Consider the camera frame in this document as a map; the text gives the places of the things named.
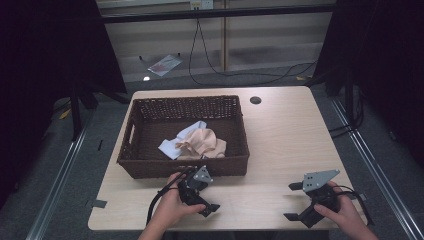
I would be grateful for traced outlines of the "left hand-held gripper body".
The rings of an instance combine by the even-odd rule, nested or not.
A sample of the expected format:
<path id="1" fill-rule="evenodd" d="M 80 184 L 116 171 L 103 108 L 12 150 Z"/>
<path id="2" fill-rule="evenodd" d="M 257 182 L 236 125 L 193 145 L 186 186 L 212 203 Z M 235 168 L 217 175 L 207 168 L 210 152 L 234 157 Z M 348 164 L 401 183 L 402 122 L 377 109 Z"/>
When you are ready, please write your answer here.
<path id="1" fill-rule="evenodd" d="M 187 205 L 203 204 L 207 208 L 211 205 L 200 196 L 200 192 L 213 182 L 207 167 L 189 168 L 185 177 L 178 183 L 179 196 Z"/>

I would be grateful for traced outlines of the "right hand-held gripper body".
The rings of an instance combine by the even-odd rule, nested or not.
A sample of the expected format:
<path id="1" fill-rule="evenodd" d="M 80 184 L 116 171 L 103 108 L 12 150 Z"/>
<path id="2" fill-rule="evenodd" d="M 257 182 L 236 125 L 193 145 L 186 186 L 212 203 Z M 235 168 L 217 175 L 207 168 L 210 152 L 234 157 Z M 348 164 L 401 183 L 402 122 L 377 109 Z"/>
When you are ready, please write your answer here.
<path id="1" fill-rule="evenodd" d="M 311 199 L 311 205 L 300 215 L 299 220 L 308 228 L 313 227 L 323 219 L 314 206 L 323 205 L 332 211 L 339 209 L 338 199 L 328 182 L 340 173 L 338 169 L 320 172 L 311 172 L 304 175 L 302 190 Z"/>

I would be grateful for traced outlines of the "light blue cloth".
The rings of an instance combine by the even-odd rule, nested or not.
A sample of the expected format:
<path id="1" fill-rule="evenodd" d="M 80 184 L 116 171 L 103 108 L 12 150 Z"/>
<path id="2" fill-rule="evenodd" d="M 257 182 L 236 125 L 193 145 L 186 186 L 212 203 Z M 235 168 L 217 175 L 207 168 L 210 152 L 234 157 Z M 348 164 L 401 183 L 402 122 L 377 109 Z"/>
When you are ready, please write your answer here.
<path id="1" fill-rule="evenodd" d="M 194 124 L 181 130 L 174 139 L 164 139 L 159 145 L 158 149 L 164 153 L 171 160 L 176 160 L 181 154 L 182 150 L 176 147 L 176 144 L 182 141 L 188 133 L 195 129 L 204 129 L 207 127 L 207 123 L 204 121 L 197 121 Z"/>

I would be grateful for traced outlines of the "beige cloth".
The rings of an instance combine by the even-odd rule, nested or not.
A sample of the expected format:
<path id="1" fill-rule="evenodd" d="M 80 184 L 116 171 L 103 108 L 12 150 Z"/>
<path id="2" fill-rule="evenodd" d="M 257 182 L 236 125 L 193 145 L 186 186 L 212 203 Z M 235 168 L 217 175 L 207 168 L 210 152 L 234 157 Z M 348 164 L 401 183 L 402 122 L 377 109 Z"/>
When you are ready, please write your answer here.
<path id="1" fill-rule="evenodd" d="M 197 128 L 190 131 L 175 146 L 181 151 L 178 160 L 201 160 L 224 158 L 227 142 L 217 138 L 212 129 Z"/>

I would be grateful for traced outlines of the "brown woven basket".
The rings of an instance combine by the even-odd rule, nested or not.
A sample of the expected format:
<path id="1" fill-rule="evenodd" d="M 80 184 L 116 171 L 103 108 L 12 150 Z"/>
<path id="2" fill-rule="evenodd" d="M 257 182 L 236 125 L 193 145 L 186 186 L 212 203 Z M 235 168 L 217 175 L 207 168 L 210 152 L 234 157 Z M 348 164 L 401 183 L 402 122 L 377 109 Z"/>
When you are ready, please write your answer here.
<path id="1" fill-rule="evenodd" d="M 159 146 L 184 128 L 203 121 L 227 142 L 223 158 L 173 160 Z M 166 177 L 187 167 L 205 165 L 213 176 L 243 176 L 249 149 L 236 95 L 135 99 L 117 162 L 134 179 Z"/>

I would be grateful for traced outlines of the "person's left hand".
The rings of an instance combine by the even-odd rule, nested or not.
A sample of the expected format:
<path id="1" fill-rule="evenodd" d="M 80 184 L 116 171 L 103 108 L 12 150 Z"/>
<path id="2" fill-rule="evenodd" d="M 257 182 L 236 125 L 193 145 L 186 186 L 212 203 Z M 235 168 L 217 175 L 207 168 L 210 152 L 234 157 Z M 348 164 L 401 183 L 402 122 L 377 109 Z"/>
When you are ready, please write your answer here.
<path id="1" fill-rule="evenodd" d="M 198 214 L 205 208 L 204 204 L 184 204 L 180 199 L 177 183 L 174 182 L 170 190 L 161 197 L 149 226 L 155 230 L 165 231 L 177 224 L 183 217 Z"/>

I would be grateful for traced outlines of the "person's right hand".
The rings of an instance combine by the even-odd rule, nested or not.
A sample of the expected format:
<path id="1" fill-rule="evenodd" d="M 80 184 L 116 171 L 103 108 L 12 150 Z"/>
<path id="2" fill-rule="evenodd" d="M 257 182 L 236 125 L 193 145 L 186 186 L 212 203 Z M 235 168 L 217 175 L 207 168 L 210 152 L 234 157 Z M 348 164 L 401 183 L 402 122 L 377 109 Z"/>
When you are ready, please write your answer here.
<path id="1" fill-rule="evenodd" d="M 343 229 L 348 230 L 367 227 L 349 197 L 339 196 L 338 200 L 340 204 L 340 210 L 338 212 L 334 212 L 320 204 L 315 204 L 314 209 L 320 215 L 336 223 L 341 231 Z"/>

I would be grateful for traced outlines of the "clear plastic bag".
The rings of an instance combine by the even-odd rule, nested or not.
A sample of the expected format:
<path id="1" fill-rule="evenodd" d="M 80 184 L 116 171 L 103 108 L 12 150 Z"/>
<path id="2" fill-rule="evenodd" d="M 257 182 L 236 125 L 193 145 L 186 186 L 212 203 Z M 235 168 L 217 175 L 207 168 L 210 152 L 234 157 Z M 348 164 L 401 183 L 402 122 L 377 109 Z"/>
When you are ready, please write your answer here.
<path id="1" fill-rule="evenodd" d="M 148 70 L 156 74 L 157 76 L 162 77 L 181 63 L 182 63 L 182 60 L 179 57 L 173 56 L 173 55 L 167 55 L 166 57 L 164 57 L 157 63 L 150 66 Z"/>

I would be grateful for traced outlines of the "black stand leg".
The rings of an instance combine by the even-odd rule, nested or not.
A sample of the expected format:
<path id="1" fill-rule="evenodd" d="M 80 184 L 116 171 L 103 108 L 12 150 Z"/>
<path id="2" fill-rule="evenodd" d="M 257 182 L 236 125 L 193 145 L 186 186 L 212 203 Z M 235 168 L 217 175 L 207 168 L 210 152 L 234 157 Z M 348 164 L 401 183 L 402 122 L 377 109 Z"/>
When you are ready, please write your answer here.
<path id="1" fill-rule="evenodd" d="M 82 131 L 82 123 L 80 117 L 78 91 L 75 85 L 71 86 L 70 92 L 72 122 L 73 122 L 73 137 L 72 140 L 76 141 Z"/>

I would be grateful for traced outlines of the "black curtain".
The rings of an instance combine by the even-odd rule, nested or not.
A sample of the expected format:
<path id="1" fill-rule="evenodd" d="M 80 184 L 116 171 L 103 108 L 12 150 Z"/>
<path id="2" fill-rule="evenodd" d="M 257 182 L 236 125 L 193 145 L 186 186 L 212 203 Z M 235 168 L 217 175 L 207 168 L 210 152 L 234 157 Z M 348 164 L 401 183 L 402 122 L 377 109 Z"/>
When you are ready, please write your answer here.
<path id="1" fill-rule="evenodd" d="M 35 158 L 54 103 L 126 87 L 96 0 L 0 0 L 0 208 Z"/>
<path id="2" fill-rule="evenodd" d="M 424 168 L 424 0 L 335 0 L 314 76 L 335 95 L 346 80 Z"/>

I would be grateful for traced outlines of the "black horizontal bar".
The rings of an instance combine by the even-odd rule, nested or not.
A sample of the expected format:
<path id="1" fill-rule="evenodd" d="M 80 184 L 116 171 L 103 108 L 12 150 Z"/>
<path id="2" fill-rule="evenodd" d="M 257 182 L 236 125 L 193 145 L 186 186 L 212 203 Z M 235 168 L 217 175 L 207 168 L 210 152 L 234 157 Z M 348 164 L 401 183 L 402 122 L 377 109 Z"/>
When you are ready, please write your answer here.
<path id="1" fill-rule="evenodd" d="M 262 15 L 285 15 L 285 14 L 305 14 L 305 13 L 326 13 L 333 12 L 335 4 L 318 5 L 295 5 L 260 8 L 232 8 L 215 10 L 187 10 L 145 14 L 113 14 L 103 15 L 100 21 L 105 24 L 131 23 L 131 22 L 152 22 L 168 20 L 187 20 L 221 17 L 244 17 Z"/>

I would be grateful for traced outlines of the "metal floor rail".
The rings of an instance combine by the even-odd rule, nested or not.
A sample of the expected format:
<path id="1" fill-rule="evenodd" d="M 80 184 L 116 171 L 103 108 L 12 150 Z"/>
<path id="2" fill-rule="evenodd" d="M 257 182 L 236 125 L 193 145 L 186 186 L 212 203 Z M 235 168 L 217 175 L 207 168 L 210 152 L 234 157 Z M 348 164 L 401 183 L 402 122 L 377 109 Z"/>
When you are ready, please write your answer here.
<path id="1" fill-rule="evenodd" d="M 424 240 L 424 170 L 373 111 L 344 137 L 353 155 L 347 171 L 367 196 L 375 231 L 384 240 Z"/>
<path id="2" fill-rule="evenodd" d="M 64 190 L 64 186 L 69 178 L 69 174 L 80 152 L 81 146 L 84 143 L 87 129 L 92 122 L 94 114 L 94 110 L 88 111 L 87 118 L 83 121 L 82 130 L 77 135 L 76 139 L 72 141 L 49 194 L 47 195 L 41 210 L 37 214 L 37 217 L 25 240 L 43 240 L 45 232 L 56 210 L 58 201 Z"/>

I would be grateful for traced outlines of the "black stand post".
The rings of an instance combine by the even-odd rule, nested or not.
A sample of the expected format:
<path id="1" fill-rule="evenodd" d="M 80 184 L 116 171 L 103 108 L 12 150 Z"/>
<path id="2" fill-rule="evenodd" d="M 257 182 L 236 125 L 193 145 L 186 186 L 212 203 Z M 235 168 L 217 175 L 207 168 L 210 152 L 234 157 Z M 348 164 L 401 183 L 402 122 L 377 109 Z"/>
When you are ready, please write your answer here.
<path id="1" fill-rule="evenodd" d="M 349 125 L 353 128 L 355 125 L 353 111 L 353 79 L 351 71 L 346 72 L 345 79 L 345 111 Z"/>

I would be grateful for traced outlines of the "white wall power socket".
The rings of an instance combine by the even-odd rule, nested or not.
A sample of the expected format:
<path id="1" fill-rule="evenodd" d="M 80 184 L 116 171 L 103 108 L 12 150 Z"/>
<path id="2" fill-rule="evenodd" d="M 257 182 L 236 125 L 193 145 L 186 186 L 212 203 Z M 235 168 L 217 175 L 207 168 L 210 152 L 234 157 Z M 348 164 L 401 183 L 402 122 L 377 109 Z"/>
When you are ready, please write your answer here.
<path id="1" fill-rule="evenodd" d="M 190 0 L 191 10 L 212 10 L 213 8 L 213 0 Z"/>

